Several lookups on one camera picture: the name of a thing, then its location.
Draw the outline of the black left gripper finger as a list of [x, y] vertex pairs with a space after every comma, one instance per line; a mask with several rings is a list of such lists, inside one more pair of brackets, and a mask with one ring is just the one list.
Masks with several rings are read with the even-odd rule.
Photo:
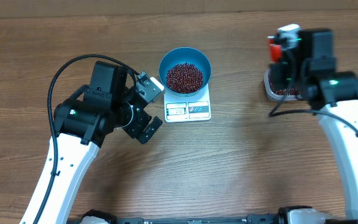
[[159, 127], [163, 124], [163, 121], [157, 116], [145, 127], [145, 129], [139, 134], [137, 140], [141, 144], [147, 143], [152, 136], [156, 133]]
[[154, 100], [154, 92], [137, 88], [134, 101], [137, 105], [147, 105]]

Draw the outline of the red measuring scoop blue handle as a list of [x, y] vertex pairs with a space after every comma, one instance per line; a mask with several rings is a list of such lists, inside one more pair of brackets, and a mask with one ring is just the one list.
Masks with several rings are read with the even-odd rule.
[[268, 36], [268, 47], [272, 61], [274, 63], [278, 62], [282, 58], [282, 46], [278, 38], [275, 36]]

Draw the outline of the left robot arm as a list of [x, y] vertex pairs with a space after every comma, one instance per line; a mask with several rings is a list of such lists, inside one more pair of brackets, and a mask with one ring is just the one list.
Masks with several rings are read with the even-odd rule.
[[49, 113], [53, 133], [47, 159], [21, 223], [65, 223], [105, 137], [123, 129], [145, 144], [162, 125], [144, 109], [163, 91], [145, 72], [97, 61], [90, 83]]

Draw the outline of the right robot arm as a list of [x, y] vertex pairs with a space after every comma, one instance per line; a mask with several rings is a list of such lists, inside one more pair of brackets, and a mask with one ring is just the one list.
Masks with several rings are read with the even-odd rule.
[[310, 207], [281, 208], [280, 223], [358, 223], [358, 77], [352, 71], [339, 72], [334, 56], [332, 30], [302, 29], [290, 24], [268, 37], [272, 64], [268, 84], [285, 86], [282, 104], [294, 88], [296, 100], [309, 109], [279, 111], [270, 117], [308, 113], [318, 117], [333, 150], [345, 196], [345, 218], [317, 212]]

